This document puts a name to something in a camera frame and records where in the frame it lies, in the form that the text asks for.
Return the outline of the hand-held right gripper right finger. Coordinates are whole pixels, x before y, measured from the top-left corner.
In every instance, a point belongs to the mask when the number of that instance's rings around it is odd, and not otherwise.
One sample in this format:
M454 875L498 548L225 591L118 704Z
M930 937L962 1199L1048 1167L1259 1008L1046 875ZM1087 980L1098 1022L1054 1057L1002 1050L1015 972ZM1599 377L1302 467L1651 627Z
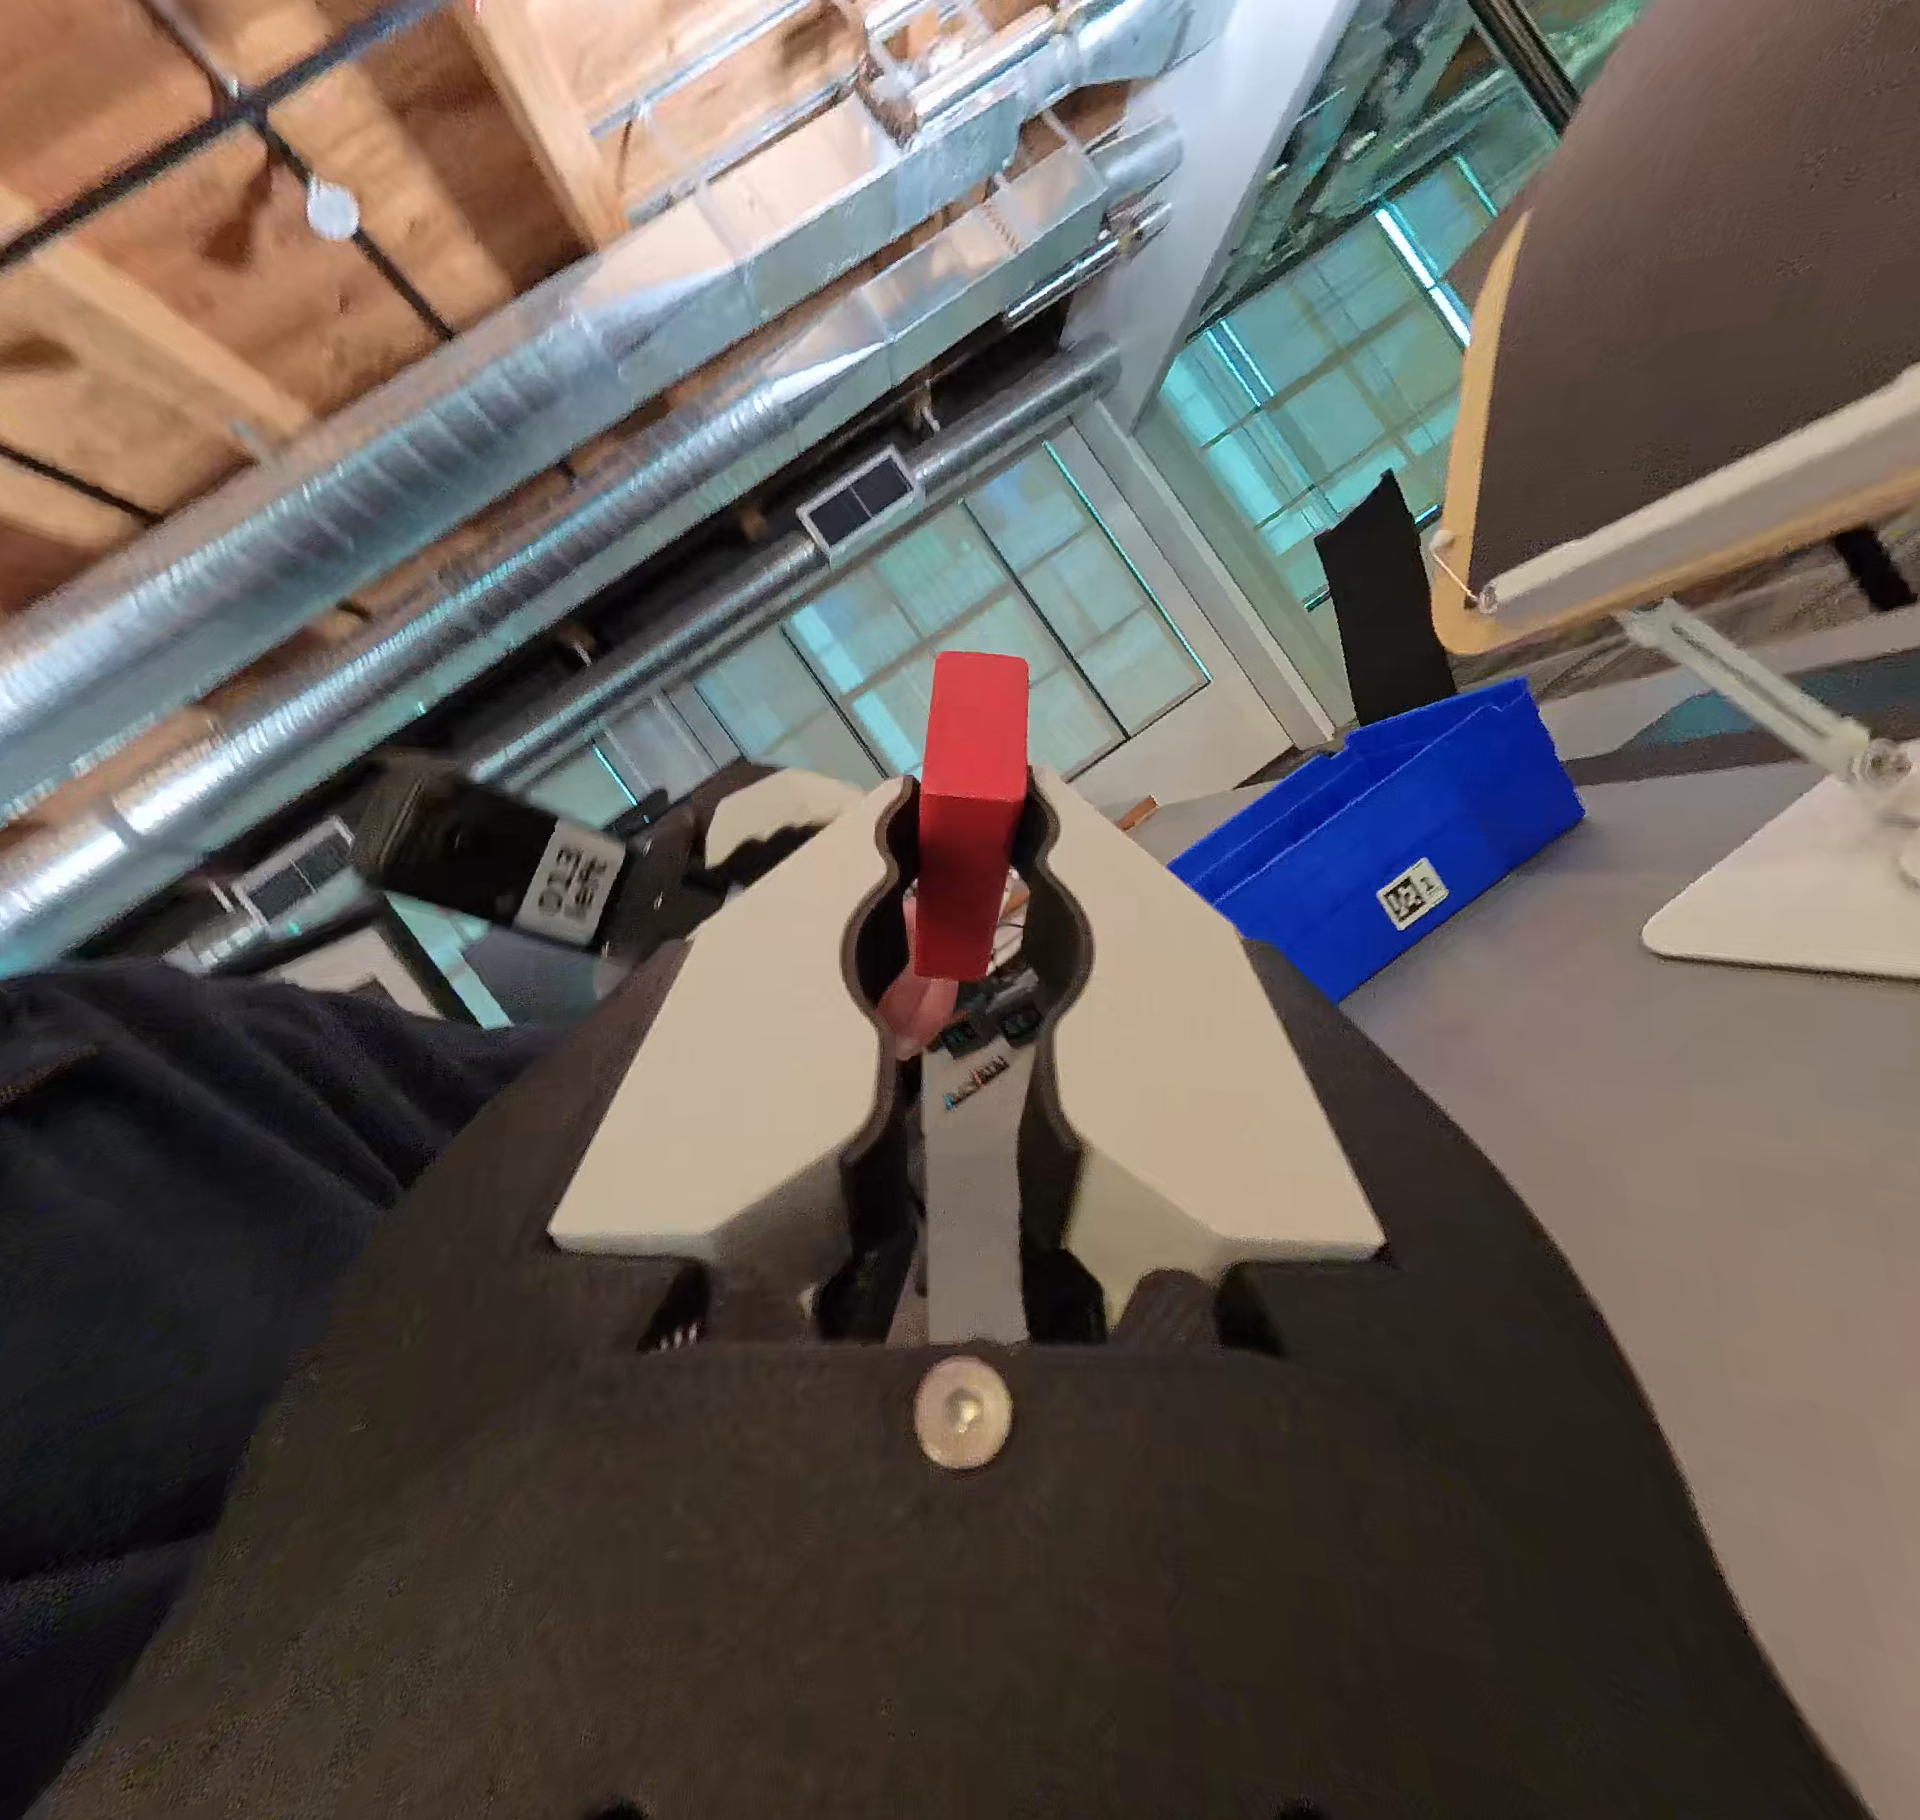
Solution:
M1044 1025L1021 1113L1027 1255L1367 1259L1378 1217L1239 931L1067 780L1017 858Z

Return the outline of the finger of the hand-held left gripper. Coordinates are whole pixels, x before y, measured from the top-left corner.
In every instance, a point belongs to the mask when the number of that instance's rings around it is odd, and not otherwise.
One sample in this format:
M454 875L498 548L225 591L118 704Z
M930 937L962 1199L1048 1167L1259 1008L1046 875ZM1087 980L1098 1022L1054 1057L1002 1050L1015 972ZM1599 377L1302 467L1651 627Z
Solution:
M852 785L802 767L714 775L698 804L698 884L759 883L873 793L893 793L893 781Z

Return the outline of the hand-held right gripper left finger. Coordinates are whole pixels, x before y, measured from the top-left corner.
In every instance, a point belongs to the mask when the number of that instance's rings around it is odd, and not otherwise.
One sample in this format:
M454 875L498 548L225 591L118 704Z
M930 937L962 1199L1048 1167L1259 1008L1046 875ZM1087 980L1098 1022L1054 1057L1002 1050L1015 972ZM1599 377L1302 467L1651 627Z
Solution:
M890 780L687 943L557 1208L587 1255L850 1255L842 1158L882 1129L895 1053L852 931L898 883Z

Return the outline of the red toy block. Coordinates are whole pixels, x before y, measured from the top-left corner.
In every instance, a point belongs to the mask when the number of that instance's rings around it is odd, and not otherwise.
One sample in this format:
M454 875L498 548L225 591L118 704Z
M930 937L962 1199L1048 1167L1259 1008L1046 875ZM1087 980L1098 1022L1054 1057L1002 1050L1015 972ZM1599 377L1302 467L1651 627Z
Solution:
M992 968L1027 799L1029 669L1021 657L935 658L918 796L913 968L967 984Z

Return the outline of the blue plastic bin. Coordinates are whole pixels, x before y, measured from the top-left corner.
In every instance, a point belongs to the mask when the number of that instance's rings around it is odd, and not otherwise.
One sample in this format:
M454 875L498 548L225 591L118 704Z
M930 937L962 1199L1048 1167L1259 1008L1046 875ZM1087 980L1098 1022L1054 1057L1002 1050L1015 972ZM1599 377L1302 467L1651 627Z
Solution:
M1582 817L1525 682L1504 679L1356 728L1170 865L1341 999Z

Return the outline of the person's dark clothing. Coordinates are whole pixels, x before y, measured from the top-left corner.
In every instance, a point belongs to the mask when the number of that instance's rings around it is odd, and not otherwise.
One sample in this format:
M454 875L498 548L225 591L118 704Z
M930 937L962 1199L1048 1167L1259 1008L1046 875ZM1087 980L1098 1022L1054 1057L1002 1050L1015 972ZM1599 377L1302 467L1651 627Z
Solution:
M3 982L3 1816L171 1615L378 1221L560 1040L162 962Z

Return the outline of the black pillar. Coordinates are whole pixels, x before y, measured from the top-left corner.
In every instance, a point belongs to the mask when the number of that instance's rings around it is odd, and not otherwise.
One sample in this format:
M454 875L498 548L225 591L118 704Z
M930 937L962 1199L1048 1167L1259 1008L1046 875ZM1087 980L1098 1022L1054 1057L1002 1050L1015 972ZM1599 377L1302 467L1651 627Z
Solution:
M1427 558L1398 478L1383 472L1315 545L1356 725L1454 697L1452 658L1430 617Z

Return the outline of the silver ventilation duct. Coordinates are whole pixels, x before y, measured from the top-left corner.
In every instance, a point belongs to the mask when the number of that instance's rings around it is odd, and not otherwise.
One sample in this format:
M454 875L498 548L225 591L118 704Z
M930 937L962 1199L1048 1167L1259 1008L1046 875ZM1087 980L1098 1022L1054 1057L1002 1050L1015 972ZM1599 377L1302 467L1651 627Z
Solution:
M1178 163L1170 125L1021 169L1073 95L1170 71L1203 0L1058 0L886 75L366 392L3 624L3 822L683 382L582 484L3 853L3 972L58 961L710 512Z

